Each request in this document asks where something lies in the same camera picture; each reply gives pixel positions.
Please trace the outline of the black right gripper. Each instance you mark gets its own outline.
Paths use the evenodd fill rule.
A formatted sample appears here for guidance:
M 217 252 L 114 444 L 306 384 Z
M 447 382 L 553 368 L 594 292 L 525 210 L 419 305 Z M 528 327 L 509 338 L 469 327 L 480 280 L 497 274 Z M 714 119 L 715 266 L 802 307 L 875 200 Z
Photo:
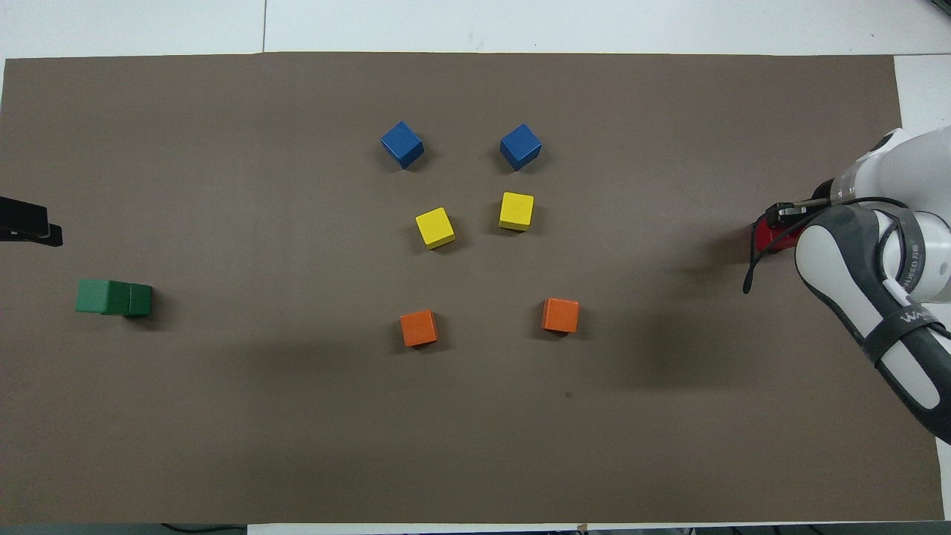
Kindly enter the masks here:
M 798 222 L 806 216 L 818 213 L 830 206 L 830 192 L 834 179 L 819 184 L 808 199 L 797 202 L 778 202 L 765 210 L 767 228 L 788 228 L 791 222 Z

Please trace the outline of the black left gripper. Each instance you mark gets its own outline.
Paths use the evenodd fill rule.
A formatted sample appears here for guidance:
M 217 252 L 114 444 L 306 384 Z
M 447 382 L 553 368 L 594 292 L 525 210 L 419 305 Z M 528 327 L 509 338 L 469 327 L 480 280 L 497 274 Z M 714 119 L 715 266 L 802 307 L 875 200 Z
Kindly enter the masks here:
M 1 240 L 62 246 L 62 228 L 50 223 L 47 207 L 1 197 Z

